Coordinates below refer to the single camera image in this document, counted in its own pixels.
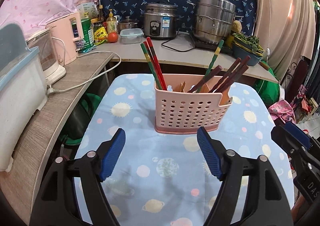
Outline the white blue-lid storage box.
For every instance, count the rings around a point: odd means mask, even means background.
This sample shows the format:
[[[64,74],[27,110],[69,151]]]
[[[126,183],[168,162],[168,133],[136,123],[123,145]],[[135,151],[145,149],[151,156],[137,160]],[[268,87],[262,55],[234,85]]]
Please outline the white blue-lid storage box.
[[[36,110],[47,101],[39,48],[28,48],[21,27],[1,27],[1,171],[9,172],[16,144]]]

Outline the yellow snack packet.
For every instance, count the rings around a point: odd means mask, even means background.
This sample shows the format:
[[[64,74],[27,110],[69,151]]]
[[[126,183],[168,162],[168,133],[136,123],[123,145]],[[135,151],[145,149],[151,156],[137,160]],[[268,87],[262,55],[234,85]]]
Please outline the yellow snack packet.
[[[94,33],[95,45],[101,45],[107,42],[108,34],[104,27],[98,28]]]

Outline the large steel steamer pot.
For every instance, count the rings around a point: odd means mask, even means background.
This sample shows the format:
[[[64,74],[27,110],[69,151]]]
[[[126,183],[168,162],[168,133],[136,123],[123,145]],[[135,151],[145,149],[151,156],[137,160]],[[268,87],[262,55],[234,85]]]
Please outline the large steel steamer pot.
[[[193,35],[209,44],[219,44],[231,32],[236,6],[228,0],[196,0]]]

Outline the red tomato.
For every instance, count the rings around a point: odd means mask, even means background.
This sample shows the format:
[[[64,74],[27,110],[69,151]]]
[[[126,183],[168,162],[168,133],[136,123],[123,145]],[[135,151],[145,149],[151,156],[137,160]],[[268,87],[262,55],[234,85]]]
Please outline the red tomato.
[[[107,36],[107,40],[109,43],[116,43],[119,39],[119,36],[116,32],[111,32]]]

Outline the pink perforated utensil basket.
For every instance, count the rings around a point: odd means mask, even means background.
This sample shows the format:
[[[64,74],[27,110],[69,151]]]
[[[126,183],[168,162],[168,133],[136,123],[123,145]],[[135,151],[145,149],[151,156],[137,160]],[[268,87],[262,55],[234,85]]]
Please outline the pink perforated utensil basket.
[[[205,127],[207,131],[218,129],[233,101],[228,89],[223,93],[208,92],[220,76],[204,84],[199,93],[188,91],[200,81],[201,75],[165,74],[164,78],[171,90],[160,90],[154,84],[157,132],[182,135],[195,134],[199,127]],[[183,82],[184,92],[180,92]]]

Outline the blue tray with greens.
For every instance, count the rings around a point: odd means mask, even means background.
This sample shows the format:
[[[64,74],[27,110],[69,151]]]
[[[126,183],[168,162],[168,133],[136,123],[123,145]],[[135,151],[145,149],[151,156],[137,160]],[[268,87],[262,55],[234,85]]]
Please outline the blue tray with greens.
[[[246,36],[243,33],[234,33],[232,42],[232,56],[244,59],[249,56],[248,66],[255,66],[262,59],[264,49],[256,36]]]

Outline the gold flower spoon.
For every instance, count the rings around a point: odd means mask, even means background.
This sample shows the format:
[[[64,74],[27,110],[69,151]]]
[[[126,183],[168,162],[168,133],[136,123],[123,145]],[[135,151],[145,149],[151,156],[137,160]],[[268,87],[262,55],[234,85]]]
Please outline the gold flower spoon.
[[[180,92],[184,92],[184,88],[185,88],[185,82],[183,82],[183,83],[181,84]]]

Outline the beige curtain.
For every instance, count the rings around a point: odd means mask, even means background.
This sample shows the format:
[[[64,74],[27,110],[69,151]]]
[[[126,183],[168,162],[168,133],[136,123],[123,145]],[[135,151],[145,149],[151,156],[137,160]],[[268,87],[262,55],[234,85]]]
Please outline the beige curtain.
[[[257,0],[254,34],[270,49],[268,63],[277,79],[300,57],[312,58],[316,33],[313,0]]]

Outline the clear food container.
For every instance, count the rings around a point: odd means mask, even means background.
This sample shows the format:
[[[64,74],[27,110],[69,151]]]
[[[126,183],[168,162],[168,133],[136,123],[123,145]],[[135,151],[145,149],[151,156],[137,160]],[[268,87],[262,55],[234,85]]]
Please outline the clear food container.
[[[120,32],[121,44],[136,44],[142,41],[144,33],[140,28],[124,29]]]

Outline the green canister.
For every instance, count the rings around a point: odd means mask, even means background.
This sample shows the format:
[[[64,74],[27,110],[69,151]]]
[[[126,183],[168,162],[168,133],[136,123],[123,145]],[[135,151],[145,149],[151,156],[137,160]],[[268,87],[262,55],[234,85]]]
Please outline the green canister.
[[[95,48],[95,40],[91,20],[89,18],[84,18],[81,20],[81,25],[84,37],[78,41],[76,45],[78,52],[85,54]]]

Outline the dark maroon chopstick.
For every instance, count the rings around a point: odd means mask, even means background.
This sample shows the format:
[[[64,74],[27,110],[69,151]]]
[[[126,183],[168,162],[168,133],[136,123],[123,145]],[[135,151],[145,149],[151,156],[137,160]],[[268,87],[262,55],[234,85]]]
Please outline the dark maroon chopstick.
[[[224,92],[233,82],[238,80],[244,72],[248,69],[249,56],[240,60],[237,58],[232,66],[227,70],[223,77],[213,86],[211,92]]]
[[[229,75],[234,71],[234,69],[240,64],[241,59],[237,58],[235,62],[231,65],[231,67],[224,73],[224,75],[219,79],[219,81],[212,87],[209,93],[214,92],[226,79]]]

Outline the wooden counter shelf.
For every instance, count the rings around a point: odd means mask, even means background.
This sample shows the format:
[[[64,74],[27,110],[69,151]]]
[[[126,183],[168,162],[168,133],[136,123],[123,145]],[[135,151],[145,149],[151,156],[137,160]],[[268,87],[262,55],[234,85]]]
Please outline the wooden counter shelf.
[[[31,118],[14,151],[9,172],[1,173],[1,190],[13,210],[24,223],[29,223],[31,210],[43,178],[50,154],[75,105],[86,91],[78,84],[96,76],[106,66],[110,54],[119,63],[121,75],[147,74],[148,65],[138,44],[103,44],[97,53],[76,59],[67,65],[65,77],[56,82],[61,93],[52,94],[46,104]]]

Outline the blue planet-print tablecloth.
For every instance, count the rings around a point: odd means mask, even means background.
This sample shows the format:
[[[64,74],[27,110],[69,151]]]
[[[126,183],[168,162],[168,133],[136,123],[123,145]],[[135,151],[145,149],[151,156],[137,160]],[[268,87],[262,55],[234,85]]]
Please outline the blue planet-print tablecloth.
[[[240,156],[270,160],[290,205],[295,202],[287,155],[271,139],[274,122],[257,92],[235,83],[233,103],[213,139]],[[195,135],[155,131],[155,90],[152,75],[117,77],[105,93],[81,141],[82,157],[122,128],[126,142],[112,175],[103,184],[121,225],[203,225],[217,197],[214,177]]]

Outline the yellow oil bottle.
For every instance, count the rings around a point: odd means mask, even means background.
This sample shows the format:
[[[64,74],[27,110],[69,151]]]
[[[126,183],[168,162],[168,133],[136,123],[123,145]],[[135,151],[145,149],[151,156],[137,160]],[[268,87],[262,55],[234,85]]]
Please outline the yellow oil bottle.
[[[117,19],[113,15],[113,10],[109,10],[108,18],[106,19],[107,33],[117,32]]]

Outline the small steel lidded pot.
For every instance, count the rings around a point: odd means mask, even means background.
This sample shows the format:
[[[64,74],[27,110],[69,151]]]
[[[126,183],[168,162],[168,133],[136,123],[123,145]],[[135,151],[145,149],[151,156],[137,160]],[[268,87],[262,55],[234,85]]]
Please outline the small steel lidded pot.
[[[130,18],[130,16],[127,16],[124,20],[120,21],[118,23],[118,31],[121,32],[125,29],[134,29],[138,27],[139,21],[136,19]]]

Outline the silver rice cooker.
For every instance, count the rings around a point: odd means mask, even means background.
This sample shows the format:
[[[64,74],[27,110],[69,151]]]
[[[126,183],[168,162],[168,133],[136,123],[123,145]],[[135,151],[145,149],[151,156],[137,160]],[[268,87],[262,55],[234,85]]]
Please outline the silver rice cooker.
[[[144,35],[154,39],[174,38],[178,31],[178,7],[148,3],[144,12]]]

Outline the white clear blender jug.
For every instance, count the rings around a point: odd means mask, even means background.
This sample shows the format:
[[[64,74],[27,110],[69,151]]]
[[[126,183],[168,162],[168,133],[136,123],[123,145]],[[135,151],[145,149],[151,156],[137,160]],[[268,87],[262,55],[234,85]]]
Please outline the white clear blender jug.
[[[39,47],[39,59],[47,85],[52,85],[66,74],[58,62],[50,28],[34,32],[26,40],[29,48]]]

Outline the green bag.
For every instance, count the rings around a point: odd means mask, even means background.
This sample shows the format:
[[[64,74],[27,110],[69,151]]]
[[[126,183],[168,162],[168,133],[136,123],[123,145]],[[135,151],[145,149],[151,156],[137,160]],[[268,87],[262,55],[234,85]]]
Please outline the green bag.
[[[278,82],[257,79],[253,84],[253,89],[255,89],[266,106],[271,106],[279,100],[280,86]]]

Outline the green chopstick gold band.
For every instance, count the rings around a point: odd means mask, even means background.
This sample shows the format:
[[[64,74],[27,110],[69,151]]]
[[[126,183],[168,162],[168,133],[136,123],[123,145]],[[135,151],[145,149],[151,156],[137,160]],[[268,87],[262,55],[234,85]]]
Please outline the green chopstick gold band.
[[[223,44],[224,44],[224,40],[221,40],[221,41],[219,42],[219,45],[218,45],[217,48],[216,48],[216,51],[215,51],[215,53],[214,53],[214,55],[213,55],[213,57],[212,57],[212,60],[211,60],[211,62],[210,62],[210,64],[209,64],[209,66],[208,66],[208,69],[207,69],[205,75],[207,75],[207,74],[212,70],[212,67],[213,67],[215,61],[217,60],[217,57],[218,57],[218,55],[219,55],[219,53],[220,53],[220,51],[221,51],[221,48],[222,48]]]

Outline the dark brown chopstick in basket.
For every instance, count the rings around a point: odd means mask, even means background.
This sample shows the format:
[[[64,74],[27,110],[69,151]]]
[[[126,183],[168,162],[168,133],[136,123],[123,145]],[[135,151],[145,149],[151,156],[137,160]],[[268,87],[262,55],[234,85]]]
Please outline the dark brown chopstick in basket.
[[[211,80],[215,75],[217,75],[222,70],[222,66],[218,65],[212,69],[207,75],[205,75],[195,86],[193,86],[188,93],[193,93],[195,91],[200,91],[204,84]]]

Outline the pink electric kettle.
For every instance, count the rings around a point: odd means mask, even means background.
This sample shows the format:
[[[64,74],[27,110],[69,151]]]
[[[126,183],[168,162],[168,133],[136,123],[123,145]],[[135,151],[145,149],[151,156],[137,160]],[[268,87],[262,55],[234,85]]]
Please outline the pink electric kettle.
[[[58,62],[65,66],[78,56],[76,42],[84,38],[80,13],[74,12],[46,24],[50,28]]]

